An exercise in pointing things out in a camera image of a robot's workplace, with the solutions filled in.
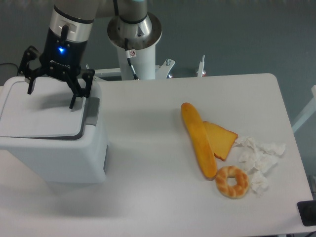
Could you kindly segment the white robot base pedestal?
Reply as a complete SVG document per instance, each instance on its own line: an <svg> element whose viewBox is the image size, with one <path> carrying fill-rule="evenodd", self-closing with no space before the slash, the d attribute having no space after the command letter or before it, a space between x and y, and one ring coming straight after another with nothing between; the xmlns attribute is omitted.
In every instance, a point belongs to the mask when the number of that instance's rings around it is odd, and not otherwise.
<svg viewBox="0 0 316 237"><path fill-rule="evenodd" d="M162 65L156 65L156 45L162 36L162 26L152 13L137 23L116 16L110 20L107 33L117 49L122 80L171 78L174 60L166 59Z"/></svg>

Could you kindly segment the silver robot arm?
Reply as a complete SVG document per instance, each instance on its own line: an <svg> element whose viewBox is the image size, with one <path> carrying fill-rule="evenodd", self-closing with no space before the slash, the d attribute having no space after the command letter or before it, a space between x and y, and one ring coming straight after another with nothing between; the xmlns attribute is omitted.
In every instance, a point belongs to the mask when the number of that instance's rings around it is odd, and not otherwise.
<svg viewBox="0 0 316 237"><path fill-rule="evenodd" d="M142 58L141 51L153 47L161 36L160 22L145 0L57 0L51 16L43 52L29 46L19 72L34 90L36 79L47 75L65 82L72 100L89 97L93 69L82 69L80 62L96 18L110 17L109 39L124 55L120 64L123 79L154 79L155 56Z"/></svg>

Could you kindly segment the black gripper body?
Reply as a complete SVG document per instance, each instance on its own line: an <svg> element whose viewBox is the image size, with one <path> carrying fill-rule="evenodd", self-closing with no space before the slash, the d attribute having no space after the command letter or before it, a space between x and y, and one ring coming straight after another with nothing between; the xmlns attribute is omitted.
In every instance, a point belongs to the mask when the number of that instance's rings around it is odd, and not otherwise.
<svg viewBox="0 0 316 237"><path fill-rule="evenodd" d="M61 80L63 72L71 77L80 74L80 62L85 51L87 41L64 41L51 29L48 30L44 51L39 57L44 73L50 77Z"/></svg>

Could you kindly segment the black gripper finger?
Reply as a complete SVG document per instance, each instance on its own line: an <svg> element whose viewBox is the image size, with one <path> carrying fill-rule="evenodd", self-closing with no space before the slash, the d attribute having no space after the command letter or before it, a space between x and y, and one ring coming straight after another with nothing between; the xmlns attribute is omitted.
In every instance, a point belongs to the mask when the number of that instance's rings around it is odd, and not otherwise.
<svg viewBox="0 0 316 237"><path fill-rule="evenodd" d="M30 63L32 61L39 61L40 66L31 69ZM36 79L46 74L46 64L43 63L42 54L32 45L30 45L23 54L19 66L19 73L25 78L25 82L29 85L27 93L32 94L35 88Z"/></svg>
<svg viewBox="0 0 316 237"><path fill-rule="evenodd" d="M64 79L65 82L67 83L68 87L71 89L73 96L69 105L69 108L72 109L74 107L74 104L76 102L77 97L85 97L89 98L90 93L91 93L91 88L92 88L92 83L93 83L93 78L95 75L95 70L94 69L87 69L84 70L81 77L83 81L85 82L85 87L82 88L77 76L69 73L68 71L64 72Z"/></svg>

